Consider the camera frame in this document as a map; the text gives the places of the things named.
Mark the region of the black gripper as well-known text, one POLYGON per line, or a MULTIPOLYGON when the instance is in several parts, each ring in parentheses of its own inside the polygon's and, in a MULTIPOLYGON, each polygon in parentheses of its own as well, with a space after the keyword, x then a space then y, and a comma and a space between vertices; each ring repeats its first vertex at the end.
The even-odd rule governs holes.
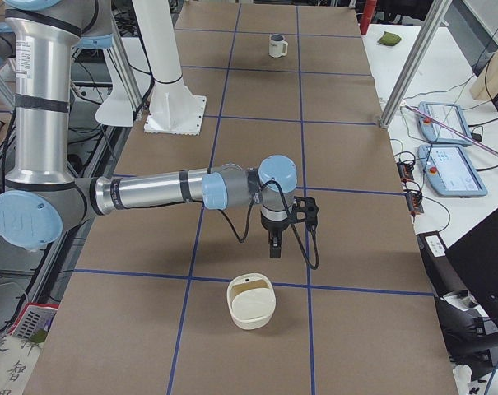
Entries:
POLYGON ((290 220, 285 211, 272 211, 266 207, 260 209, 261 224, 268 232, 269 257, 280 258, 282 254, 282 232, 287 229, 290 220))

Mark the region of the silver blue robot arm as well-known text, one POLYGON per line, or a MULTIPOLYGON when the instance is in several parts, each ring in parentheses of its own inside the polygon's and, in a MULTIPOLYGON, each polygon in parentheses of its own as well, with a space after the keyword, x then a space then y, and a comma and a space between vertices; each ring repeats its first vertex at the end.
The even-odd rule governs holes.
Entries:
POLYGON ((285 156, 269 156, 256 169, 227 164, 126 179, 67 171, 72 49, 113 45, 110 2, 8 1, 5 19, 16 36, 15 164, 0 194, 5 241, 40 249, 95 216, 133 208, 259 205, 270 255, 280 257, 297 182, 285 156))

